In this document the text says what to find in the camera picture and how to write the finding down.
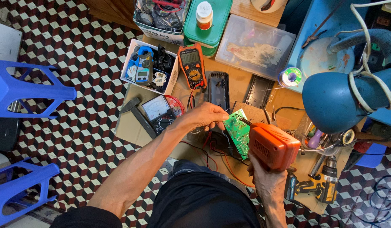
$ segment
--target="hammer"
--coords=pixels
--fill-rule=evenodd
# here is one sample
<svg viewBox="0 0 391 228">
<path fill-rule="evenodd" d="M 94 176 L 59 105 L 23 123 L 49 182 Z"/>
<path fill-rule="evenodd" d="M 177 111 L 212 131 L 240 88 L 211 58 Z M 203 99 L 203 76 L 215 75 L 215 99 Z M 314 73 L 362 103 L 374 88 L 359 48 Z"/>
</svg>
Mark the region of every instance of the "hammer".
<svg viewBox="0 0 391 228">
<path fill-rule="evenodd" d="M 136 117 L 136 119 L 139 121 L 139 123 L 142 125 L 142 127 L 145 128 L 146 132 L 149 134 L 149 136 L 154 139 L 156 138 L 156 132 L 151 126 L 151 124 L 147 121 L 145 116 L 142 114 L 142 112 L 139 111 L 137 108 L 137 105 L 141 103 L 141 99 L 139 97 L 134 97 L 132 100 L 128 101 L 120 111 L 121 113 L 132 111 L 133 115 Z"/>
</svg>

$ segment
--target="person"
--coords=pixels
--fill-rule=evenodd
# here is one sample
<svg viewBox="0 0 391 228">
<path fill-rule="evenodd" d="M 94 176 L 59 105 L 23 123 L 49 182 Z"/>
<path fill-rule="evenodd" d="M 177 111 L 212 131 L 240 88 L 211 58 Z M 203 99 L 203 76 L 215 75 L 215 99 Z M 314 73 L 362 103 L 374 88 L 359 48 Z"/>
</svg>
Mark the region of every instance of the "person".
<svg viewBox="0 0 391 228">
<path fill-rule="evenodd" d="M 140 196 L 180 140 L 196 127 L 224 130 L 229 118 L 220 107 L 204 102 L 177 118 L 158 137 L 132 154 L 104 181 L 83 206 L 58 216 L 51 228 L 122 227 L 119 220 Z M 267 227 L 286 227 L 283 205 L 286 172 L 269 173 L 249 151 L 257 194 L 263 201 Z M 187 160 L 174 164 L 159 190 L 147 224 L 153 227 L 262 227 L 264 222 L 249 196 L 230 179 Z"/>
</svg>

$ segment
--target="plastic stool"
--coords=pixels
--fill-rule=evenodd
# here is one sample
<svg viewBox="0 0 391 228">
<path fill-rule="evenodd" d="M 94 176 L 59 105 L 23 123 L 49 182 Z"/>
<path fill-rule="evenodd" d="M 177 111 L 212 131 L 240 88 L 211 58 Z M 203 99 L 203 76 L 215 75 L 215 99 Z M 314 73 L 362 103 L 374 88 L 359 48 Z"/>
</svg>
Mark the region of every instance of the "plastic stool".
<svg viewBox="0 0 391 228">
<path fill-rule="evenodd" d="M 21 215 L 24 215 L 25 213 L 47 202 L 56 199 L 56 196 L 53 196 L 48 199 L 48 188 L 49 179 L 51 179 L 52 176 L 60 172 L 59 167 L 54 163 L 51 163 L 47 166 L 36 166 L 30 163 L 26 163 L 25 160 L 28 160 L 30 158 L 31 157 L 25 158 L 22 161 L 0 169 L 0 174 L 4 172 L 7 173 L 7 182 L 4 184 L 0 184 L 0 226 Z M 32 172 L 18 179 L 11 180 L 10 173 L 12 173 L 12 169 L 14 167 L 22 167 L 25 169 L 32 170 Z M 20 199 L 25 195 L 24 191 L 36 184 L 41 184 L 41 193 L 39 196 L 39 201 L 33 205 L 26 205 L 25 203 L 22 203 Z M 21 205 L 26 205 L 28 207 L 11 215 L 3 215 L 2 210 L 4 205 L 9 204 L 11 202 L 16 202 Z"/>
<path fill-rule="evenodd" d="M 24 67 L 27 68 L 27 70 L 18 80 L 8 74 L 7 67 Z M 34 68 L 42 70 L 51 80 L 53 85 L 42 85 L 25 82 L 25 77 L 29 75 L 29 73 Z M 74 100 L 77 97 L 77 92 L 74 87 L 64 86 L 56 78 L 56 76 L 53 75 L 51 69 L 55 70 L 56 67 L 0 60 L 0 117 L 47 117 L 50 119 L 56 118 L 57 116 L 51 116 L 50 114 L 59 106 L 62 101 Z M 49 107 L 47 107 L 44 112 L 40 114 L 34 114 L 28 108 L 28 105 L 24 104 L 24 102 L 22 101 L 22 99 L 25 98 L 48 98 L 54 99 L 54 101 Z M 24 106 L 25 109 L 27 109 L 28 113 L 17 113 L 7 110 L 7 107 L 13 101 L 17 100 L 22 104 L 22 106 Z"/>
<path fill-rule="evenodd" d="M 363 166 L 367 168 L 376 168 L 380 164 L 381 159 L 386 152 L 387 146 L 373 143 L 370 148 L 363 154 L 363 157 L 356 163 L 357 166 Z"/>
</svg>

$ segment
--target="hammer handle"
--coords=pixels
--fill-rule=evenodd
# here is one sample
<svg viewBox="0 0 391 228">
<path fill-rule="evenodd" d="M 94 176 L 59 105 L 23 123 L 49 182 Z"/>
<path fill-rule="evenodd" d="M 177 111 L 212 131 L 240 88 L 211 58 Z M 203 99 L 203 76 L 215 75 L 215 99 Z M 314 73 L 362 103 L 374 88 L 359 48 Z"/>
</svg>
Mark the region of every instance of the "hammer handle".
<svg viewBox="0 0 391 228">
<path fill-rule="evenodd" d="M 151 124 L 148 122 L 148 120 L 145 118 L 145 116 L 142 114 L 142 112 L 139 111 L 139 109 L 134 106 L 131 109 L 133 115 L 136 117 L 136 119 L 139 121 L 139 123 L 142 125 L 142 127 L 145 128 L 146 132 L 149 134 L 149 136 L 154 139 L 156 138 L 156 132 L 151 126 Z"/>
</svg>

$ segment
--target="wooden table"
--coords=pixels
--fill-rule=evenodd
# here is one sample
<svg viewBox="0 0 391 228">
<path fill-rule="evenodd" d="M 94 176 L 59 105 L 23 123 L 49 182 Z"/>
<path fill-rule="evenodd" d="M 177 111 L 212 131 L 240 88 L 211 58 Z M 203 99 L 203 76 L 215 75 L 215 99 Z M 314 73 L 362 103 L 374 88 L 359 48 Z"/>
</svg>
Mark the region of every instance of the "wooden table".
<svg viewBox="0 0 391 228">
<path fill-rule="evenodd" d="M 167 50 L 171 52 L 177 52 L 178 50 L 178 46 L 176 45 L 155 40 L 152 38 L 148 38 L 146 36 L 143 36 L 142 41 L 155 46 L 157 46 L 160 43 L 162 46 L 164 46 Z M 249 86 L 252 80 L 252 74 L 246 71 L 235 69 L 227 65 L 223 65 L 221 63 L 215 62 L 213 59 L 214 58 L 204 59 L 206 75 L 208 75 L 210 71 L 227 72 L 229 74 L 229 96 L 230 96 L 229 101 L 231 103 L 231 107 L 233 107 L 236 101 L 244 102 L 249 91 Z M 280 86 L 276 83 L 273 88 L 279 88 L 279 87 Z M 188 88 L 185 75 L 183 74 L 182 71 L 180 71 L 177 78 L 176 85 L 173 89 L 172 96 L 179 98 L 186 106 L 190 92 L 191 90 Z M 154 92 L 145 90 L 138 86 L 129 85 L 125 97 L 126 101 L 124 101 L 124 103 L 130 100 L 133 96 L 137 96 L 138 94 L 140 94 L 142 96 L 142 99 L 144 99 L 143 102 L 150 100 L 151 98 L 157 95 Z M 201 90 L 197 90 L 194 96 L 195 96 L 196 103 L 208 101 L 207 90 L 203 92 L 201 92 Z M 274 89 L 271 91 L 266 108 L 267 110 L 270 111 L 273 110 L 273 106 L 275 107 L 275 109 L 283 106 L 304 108 L 302 95 L 294 91 L 288 90 L 286 88 Z M 249 119 L 253 118 L 252 122 L 260 122 L 263 119 L 265 119 L 263 110 L 252 106 L 241 104 L 236 106 L 234 110 L 237 110 L 241 107 L 244 109 Z M 276 115 L 277 124 L 282 129 L 296 129 L 304 114 L 305 114 L 304 111 L 282 109 Z M 123 125 L 124 127 L 121 128 L 117 126 L 116 136 L 125 139 L 128 142 L 135 142 L 139 134 L 137 132 L 132 133 L 131 131 L 129 131 L 129 128 L 132 128 L 132 124 L 139 125 L 139 122 L 135 119 L 132 113 L 130 112 L 123 113 L 119 117 L 118 126 Z M 146 136 L 147 137 L 141 137 L 140 143 L 142 144 L 138 144 L 138 145 L 143 146 L 146 143 L 150 142 L 151 140 L 150 137 L 148 135 Z M 204 137 L 205 137 L 204 132 L 200 132 L 199 134 L 195 134 L 195 135 L 188 134 L 185 138 L 183 138 L 183 140 L 189 141 L 189 143 L 192 143 L 196 147 L 202 147 L 203 142 L 205 140 Z M 246 171 L 246 166 L 244 164 L 239 163 L 239 161 L 229 156 L 227 157 L 228 159 L 228 164 L 227 164 L 224 156 L 221 156 L 217 153 L 213 153 L 209 149 L 206 150 L 209 153 L 209 155 L 216 161 L 218 166 L 218 171 L 220 173 L 226 174 L 231 179 L 235 179 L 231 174 L 231 172 L 229 171 L 229 167 L 228 167 L 229 164 L 232 171 L 239 179 L 241 179 L 247 185 L 252 185 L 251 182 L 252 177 L 248 177 L 248 172 Z M 349 154 L 350 154 L 350 150 L 348 148 L 345 148 L 342 152 L 337 154 L 338 176 L 340 176 L 340 173 L 348 160 Z M 204 166 L 206 165 L 205 161 L 200 156 L 200 154 L 195 153 L 193 148 L 191 148 L 189 145 L 184 143 L 179 143 L 178 146 L 171 153 L 170 157 L 176 159 L 188 159 L 199 165 L 204 165 Z M 297 168 L 297 172 L 295 174 L 298 180 L 300 181 L 309 180 L 308 173 L 312 169 L 317 159 L 318 159 L 317 153 L 306 153 L 305 155 L 298 154 L 296 161 L 292 164 L 292 166 Z M 210 163 L 210 166 L 213 169 L 215 168 L 214 163 Z M 319 203 L 313 195 L 300 194 L 296 199 L 298 199 L 298 201 L 300 201 L 302 204 L 310 208 L 310 210 L 318 214 L 323 214 L 327 206 L 326 204 Z"/>
<path fill-rule="evenodd" d="M 273 13 L 261 13 L 253 7 L 250 0 L 233 0 L 230 13 L 277 27 L 283 15 L 284 8 L 285 4 Z"/>
</svg>

